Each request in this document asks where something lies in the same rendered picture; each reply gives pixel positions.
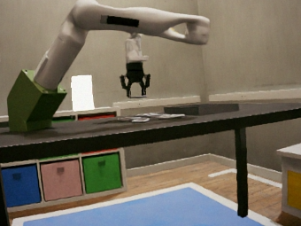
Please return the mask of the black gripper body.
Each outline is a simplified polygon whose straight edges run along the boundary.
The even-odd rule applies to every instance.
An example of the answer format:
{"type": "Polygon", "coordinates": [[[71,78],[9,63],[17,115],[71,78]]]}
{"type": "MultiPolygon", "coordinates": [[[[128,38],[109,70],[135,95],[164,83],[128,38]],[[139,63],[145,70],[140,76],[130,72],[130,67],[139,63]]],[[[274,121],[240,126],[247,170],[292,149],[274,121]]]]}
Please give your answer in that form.
{"type": "Polygon", "coordinates": [[[130,81],[132,75],[135,75],[135,78],[133,80],[133,83],[139,83],[140,80],[137,75],[141,75],[142,78],[144,77],[144,72],[143,72],[143,62],[131,62],[131,63],[126,63],[126,68],[127,68],[127,78],[130,81]]]}

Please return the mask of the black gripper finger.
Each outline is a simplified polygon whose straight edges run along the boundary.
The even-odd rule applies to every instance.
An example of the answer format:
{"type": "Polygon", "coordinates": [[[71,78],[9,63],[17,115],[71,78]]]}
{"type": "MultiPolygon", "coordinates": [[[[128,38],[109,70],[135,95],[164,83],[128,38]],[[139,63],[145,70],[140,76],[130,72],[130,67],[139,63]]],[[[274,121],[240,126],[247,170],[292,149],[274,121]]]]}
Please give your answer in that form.
{"type": "Polygon", "coordinates": [[[139,82],[139,85],[141,86],[142,88],[142,96],[146,96],[146,88],[150,87],[150,79],[151,79],[151,75],[150,74],[145,74],[144,77],[146,79],[145,81],[145,85],[144,85],[144,82],[143,82],[143,79],[142,79],[142,76],[139,74],[137,75],[140,82],[139,82]]]}
{"type": "Polygon", "coordinates": [[[129,87],[127,87],[127,86],[126,86],[126,83],[125,83],[126,77],[127,77],[126,74],[120,76],[121,86],[122,86],[122,89],[127,90],[127,97],[128,97],[128,98],[131,98],[131,90],[130,90],[130,88],[131,88],[131,85],[132,85],[133,80],[134,80],[134,78],[135,78],[135,75],[133,74],[132,77],[131,77],[130,82],[128,81],[127,86],[129,86],[129,87]],[[122,85],[122,84],[123,84],[123,85],[122,85]]]}

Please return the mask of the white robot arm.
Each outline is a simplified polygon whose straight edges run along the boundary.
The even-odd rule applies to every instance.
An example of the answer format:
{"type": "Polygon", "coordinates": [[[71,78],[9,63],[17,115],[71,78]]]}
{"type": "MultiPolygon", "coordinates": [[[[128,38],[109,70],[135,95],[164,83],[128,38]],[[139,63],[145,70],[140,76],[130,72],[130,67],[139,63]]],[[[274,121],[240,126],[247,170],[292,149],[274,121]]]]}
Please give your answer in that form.
{"type": "Polygon", "coordinates": [[[98,4],[94,0],[78,0],[35,69],[33,80],[46,89],[55,90],[85,44],[89,30],[130,32],[130,38],[126,40],[126,63],[131,63],[149,60],[148,56],[142,56],[142,35],[205,45],[209,29],[210,20],[200,16],[144,7],[120,9],[98,4]],[[182,23],[186,23],[185,35],[171,28],[182,23]]]}

